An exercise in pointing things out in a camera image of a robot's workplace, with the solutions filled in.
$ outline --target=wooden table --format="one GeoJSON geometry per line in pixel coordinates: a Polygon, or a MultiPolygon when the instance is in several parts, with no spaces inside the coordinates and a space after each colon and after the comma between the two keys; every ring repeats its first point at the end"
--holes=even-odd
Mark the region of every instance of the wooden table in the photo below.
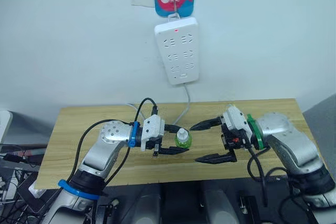
{"type": "MultiPolygon", "coordinates": [[[[298,130],[305,132],[316,144],[295,99],[192,103],[189,112],[180,120],[179,125],[189,129],[199,121],[219,116],[228,104],[236,105],[245,115],[250,113],[254,118],[266,112],[283,113],[298,130]]],[[[185,103],[158,104],[158,106],[159,115],[165,119],[166,123],[172,123],[184,110],[185,103]]],[[[148,117],[151,105],[145,104],[142,111],[148,117]]],[[[37,188],[58,188],[58,181],[68,178],[74,163],[78,141],[91,124],[103,119],[131,122],[134,116],[135,110],[126,105],[61,109],[38,175],[37,188]]],[[[95,127],[87,135],[82,145],[80,160],[97,140],[100,127],[95,127]]],[[[152,158],[152,150],[142,152],[140,148],[131,149],[128,160],[110,185],[249,177],[246,165],[250,154],[245,150],[236,150],[238,159],[236,163],[211,165],[194,161],[195,158],[206,154],[227,153],[221,141],[219,126],[206,131],[192,132],[192,136],[193,143],[190,150],[178,155],[159,155],[158,158],[152,158]]],[[[174,134],[165,134],[163,146],[175,146],[174,134]]],[[[126,148],[120,152],[112,172],[119,166],[125,151],[126,148]]],[[[275,166],[282,166],[273,150],[260,156],[260,161],[265,172],[275,166]]],[[[252,170],[257,174],[255,165],[252,166],[252,170]]]]}

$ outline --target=blue ring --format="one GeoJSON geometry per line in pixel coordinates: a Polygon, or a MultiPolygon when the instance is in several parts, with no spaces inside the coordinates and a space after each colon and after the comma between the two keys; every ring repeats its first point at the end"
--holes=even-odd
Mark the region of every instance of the blue ring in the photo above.
{"type": "Polygon", "coordinates": [[[139,127],[139,123],[135,121],[132,134],[131,134],[131,139],[128,141],[128,147],[131,147],[131,148],[135,147],[135,137],[137,135],[138,127],[139,127]]]}
{"type": "Polygon", "coordinates": [[[82,197],[84,199],[92,199],[92,200],[99,199],[99,195],[83,193],[82,191],[72,188],[71,186],[68,185],[68,183],[64,179],[61,179],[58,182],[58,186],[62,187],[65,191],[68,191],[69,193],[76,195],[78,197],[82,197]]]}

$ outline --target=wire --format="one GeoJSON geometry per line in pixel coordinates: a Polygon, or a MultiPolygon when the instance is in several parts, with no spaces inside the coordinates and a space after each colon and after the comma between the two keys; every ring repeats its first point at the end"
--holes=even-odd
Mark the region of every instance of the wire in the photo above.
{"type": "Polygon", "coordinates": [[[266,174],[266,178],[269,178],[270,176],[271,176],[271,174],[273,173],[273,172],[275,172],[276,170],[282,170],[282,171],[284,171],[285,173],[287,173],[287,175],[289,174],[289,172],[288,172],[288,170],[287,169],[285,169],[285,168],[283,168],[283,167],[274,167],[274,168],[272,168],[271,170],[269,170],[268,172],[267,172],[267,174],[266,174]]]}
{"type": "MultiPolygon", "coordinates": [[[[258,157],[258,156],[260,156],[261,154],[268,152],[269,150],[270,150],[270,147],[267,146],[264,150],[258,152],[258,153],[255,154],[255,155],[258,157]]],[[[256,182],[260,182],[260,178],[255,177],[255,176],[253,175],[252,171],[251,171],[251,164],[252,164],[252,161],[253,161],[253,160],[254,160],[254,158],[251,157],[251,158],[249,159],[249,161],[247,162],[247,171],[248,171],[250,177],[251,177],[254,181],[256,181],[256,182]]]]}
{"type": "Polygon", "coordinates": [[[188,96],[188,104],[187,104],[187,107],[184,109],[184,111],[173,122],[173,125],[175,125],[188,112],[188,110],[190,109],[190,94],[189,94],[187,85],[185,83],[183,84],[183,87],[184,87],[185,92],[186,92],[186,94],[188,96]]]}
{"type": "Polygon", "coordinates": [[[25,207],[25,209],[23,209],[23,211],[21,212],[19,218],[16,219],[15,224],[18,224],[18,222],[21,220],[21,218],[22,218],[22,216],[25,213],[25,211],[26,211],[27,208],[28,208],[28,205],[25,207]]]}
{"type": "MultiPolygon", "coordinates": [[[[12,182],[12,179],[13,178],[16,178],[16,176],[15,177],[10,177],[9,179],[6,179],[5,177],[4,177],[4,175],[2,175],[2,174],[0,174],[0,177],[3,179],[3,181],[6,183],[6,185],[7,184],[13,184],[15,187],[16,187],[16,190],[17,190],[17,186],[18,185],[16,185],[14,182],[12,182]]],[[[8,193],[8,190],[6,190],[6,193],[3,191],[3,193],[2,193],[2,195],[1,195],[1,201],[2,202],[8,202],[8,201],[5,201],[5,199],[6,199],[6,197],[7,197],[7,193],[8,193]]]]}
{"type": "Polygon", "coordinates": [[[268,205],[268,197],[267,197],[267,190],[266,190],[266,179],[265,179],[265,174],[263,171],[263,168],[261,166],[261,163],[258,159],[258,156],[253,152],[252,148],[249,147],[248,151],[250,152],[252,158],[257,164],[258,170],[259,170],[259,175],[260,175],[260,184],[261,184],[261,192],[262,192],[262,203],[264,204],[265,207],[268,205]]]}
{"type": "Polygon", "coordinates": [[[94,123],[93,125],[91,125],[90,127],[88,127],[86,129],[86,131],[83,133],[82,137],[80,138],[79,140],[79,143],[78,143],[78,146],[77,146],[77,151],[76,151],[76,157],[75,157],[75,162],[73,163],[73,167],[72,167],[72,171],[67,179],[67,183],[70,182],[71,178],[73,177],[73,175],[75,174],[76,172],[76,169],[77,169],[77,164],[78,164],[78,159],[79,159],[79,154],[80,154],[80,149],[82,147],[82,143],[83,143],[83,140],[85,138],[85,136],[89,133],[89,131],[91,131],[94,127],[96,127],[98,124],[101,124],[101,123],[106,123],[106,122],[110,122],[110,121],[120,121],[120,120],[115,120],[115,119],[105,119],[105,120],[101,120],[101,121],[98,121],[96,123],[94,123]]]}
{"type": "Polygon", "coordinates": [[[23,150],[23,148],[20,145],[18,145],[18,144],[0,144],[0,146],[13,146],[13,147],[16,147],[16,148],[20,149],[20,151],[22,151],[22,157],[24,158],[25,162],[27,162],[27,164],[30,165],[31,168],[35,168],[37,166],[37,165],[33,165],[31,162],[28,161],[28,157],[25,156],[27,150],[23,150]]]}
{"type": "Polygon", "coordinates": [[[16,208],[16,210],[14,212],[12,212],[13,208],[9,211],[9,214],[4,218],[4,217],[1,217],[2,219],[0,220],[0,223],[3,223],[5,220],[8,220],[10,218],[10,216],[14,215],[15,213],[17,213],[19,210],[21,210],[21,208],[23,208],[26,204],[23,203],[21,206],[19,206],[18,208],[16,208]]]}
{"type": "MultiPolygon", "coordinates": [[[[11,216],[10,213],[13,211],[13,209],[14,209],[16,203],[18,202],[18,200],[19,200],[19,198],[16,197],[15,202],[14,202],[14,204],[12,205],[10,211],[8,212],[9,214],[7,215],[7,217],[11,216]]],[[[21,210],[21,208],[22,208],[24,205],[25,205],[25,203],[24,203],[23,205],[21,205],[19,208],[16,208],[16,209],[14,210],[14,212],[12,212],[12,213],[15,214],[16,212],[18,212],[19,210],[21,210]]]]}
{"type": "Polygon", "coordinates": [[[297,205],[299,208],[301,208],[301,210],[307,214],[307,213],[309,212],[309,209],[308,209],[308,208],[304,208],[302,205],[300,205],[300,204],[299,204],[298,202],[296,202],[296,200],[295,200],[296,195],[294,194],[294,187],[293,187],[292,182],[289,182],[289,194],[292,196],[292,198],[291,198],[292,202],[293,202],[295,205],[297,205]]]}
{"type": "MultiPolygon", "coordinates": [[[[133,104],[131,104],[131,103],[126,103],[126,105],[128,105],[128,106],[134,108],[136,111],[138,111],[138,107],[137,107],[137,106],[135,106],[135,105],[133,105],[133,104]]],[[[142,114],[142,112],[140,112],[140,116],[141,116],[141,118],[142,118],[143,120],[146,119],[145,116],[142,114]]]]}
{"type": "Polygon", "coordinates": [[[154,102],[154,100],[152,98],[147,97],[147,98],[143,99],[142,102],[140,103],[139,107],[138,107],[138,111],[137,111],[137,114],[135,115],[134,121],[136,121],[138,119],[141,107],[143,106],[143,104],[145,103],[145,101],[151,101],[152,104],[153,104],[153,106],[156,107],[156,103],[154,102]]]}
{"type": "MultiPolygon", "coordinates": [[[[143,104],[145,103],[145,101],[147,101],[147,100],[152,102],[153,107],[156,107],[156,103],[154,102],[154,100],[153,100],[152,98],[147,97],[147,98],[143,99],[142,102],[140,103],[139,107],[138,107],[138,111],[137,111],[137,113],[136,113],[136,115],[135,115],[134,121],[137,121],[138,116],[139,116],[139,114],[140,114],[140,110],[141,110],[141,108],[142,108],[142,105],[143,105],[143,104]]],[[[108,180],[106,180],[106,182],[104,183],[104,187],[103,187],[103,188],[105,188],[105,187],[111,182],[111,180],[116,176],[116,174],[120,171],[120,169],[122,168],[122,166],[123,166],[124,163],[126,162],[126,160],[127,160],[127,158],[128,158],[128,155],[130,154],[130,150],[131,150],[131,148],[128,147],[124,159],[122,160],[122,162],[120,163],[120,165],[118,166],[118,168],[114,171],[114,173],[111,175],[111,177],[109,177],[108,180]]]]}
{"type": "Polygon", "coordinates": [[[292,224],[291,222],[289,222],[289,221],[287,221],[285,218],[284,218],[284,215],[283,215],[283,213],[282,213],[282,210],[283,210],[283,207],[284,207],[284,205],[285,205],[285,203],[288,201],[288,200],[290,200],[290,199],[295,199],[295,198],[298,198],[298,197],[301,197],[302,196],[302,194],[297,194],[297,195],[289,195],[289,196],[287,196],[285,199],[283,199],[281,202],[280,202],[280,205],[279,205],[279,207],[278,207],[278,214],[279,214],[279,216],[280,216],[280,219],[285,223],[285,224],[292,224]]]}
{"type": "Polygon", "coordinates": [[[103,188],[105,188],[105,187],[108,185],[108,183],[110,183],[111,180],[112,180],[112,179],[116,176],[116,174],[120,171],[121,167],[122,167],[122,166],[124,165],[124,163],[126,162],[126,159],[128,158],[128,155],[130,154],[130,150],[131,150],[131,148],[128,147],[124,159],[122,160],[122,162],[120,163],[120,165],[118,166],[118,168],[114,171],[114,173],[111,175],[111,177],[109,177],[109,179],[106,180],[106,182],[104,183],[104,187],[103,187],[103,188]]]}

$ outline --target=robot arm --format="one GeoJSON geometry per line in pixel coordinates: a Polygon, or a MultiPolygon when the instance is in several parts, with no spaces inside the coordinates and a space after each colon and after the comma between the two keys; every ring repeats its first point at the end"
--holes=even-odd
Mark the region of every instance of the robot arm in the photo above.
{"type": "Polygon", "coordinates": [[[254,120],[235,106],[230,106],[222,116],[195,124],[191,130],[205,130],[220,125],[222,140],[228,154],[211,154],[196,159],[201,163],[219,164],[236,162],[234,149],[250,148],[261,150],[269,145],[276,152],[293,187],[312,208],[318,221],[323,224],[336,223],[336,187],[319,156],[316,146],[299,132],[287,117],[280,113],[268,113],[254,120]]]}
{"type": "MultiPolygon", "coordinates": [[[[87,152],[69,183],[61,180],[58,185],[62,188],[52,204],[42,224],[76,224],[84,222],[84,213],[89,211],[98,200],[105,187],[104,180],[115,164],[118,153],[123,147],[140,147],[142,151],[154,148],[153,156],[158,153],[178,154],[188,149],[161,147],[165,129],[163,119],[153,114],[144,120],[144,126],[138,122],[125,124],[121,121],[110,121],[103,125],[98,139],[87,152]]],[[[170,132],[178,130],[175,126],[170,132]]]]}

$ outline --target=power strip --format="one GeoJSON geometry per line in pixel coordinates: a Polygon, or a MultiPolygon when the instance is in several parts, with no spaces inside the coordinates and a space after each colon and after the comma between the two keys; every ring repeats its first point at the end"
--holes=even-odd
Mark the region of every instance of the power strip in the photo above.
{"type": "Polygon", "coordinates": [[[157,25],[156,42],[171,84],[195,81],[198,65],[198,23],[194,17],[157,25]]]}

